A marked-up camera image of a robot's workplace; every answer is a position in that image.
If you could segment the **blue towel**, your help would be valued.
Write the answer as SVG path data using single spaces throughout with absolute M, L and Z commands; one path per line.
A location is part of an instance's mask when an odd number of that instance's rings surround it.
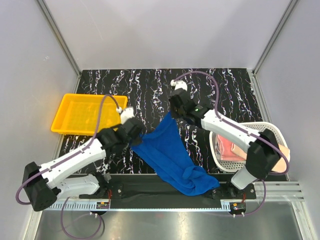
M 196 166 L 185 149 L 177 122 L 168 112 L 155 130 L 145 134 L 136 153 L 164 182 L 186 196 L 198 196 L 220 187 L 219 181 Z

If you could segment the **pink white towel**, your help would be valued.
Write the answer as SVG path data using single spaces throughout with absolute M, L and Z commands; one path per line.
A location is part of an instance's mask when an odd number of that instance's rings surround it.
M 216 141 L 218 144 L 218 151 L 222 161 L 242 162 L 246 161 L 247 154 L 236 144 L 228 139 L 217 135 Z

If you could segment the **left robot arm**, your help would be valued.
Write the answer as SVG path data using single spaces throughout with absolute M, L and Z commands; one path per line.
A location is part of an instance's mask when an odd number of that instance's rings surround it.
M 40 212 L 67 197 L 100 199 L 109 191 L 108 181 L 98 172 L 71 177 L 76 171 L 127 147 L 141 143 L 143 124 L 132 117 L 123 124 L 100 130 L 75 150 L 42 165 L 34 161 L 24 168 L 22 184 L 34 211 Z

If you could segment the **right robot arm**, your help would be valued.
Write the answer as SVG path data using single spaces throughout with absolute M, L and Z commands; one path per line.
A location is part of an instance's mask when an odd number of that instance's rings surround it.
M 245 188 L 255 180 L 265 180 L 278 161 L 285 158 L 269 129 L 257 131 L 221 116 L 216 109 L 195 103 L 182 88 L 169 95 L 169 102 L 173 118 L 182 118 L 190 125 L 214 132 L 246 153 L 245 166 L 232 176 L 227 185 L 228 195 L 232 198 L 243 195 Z

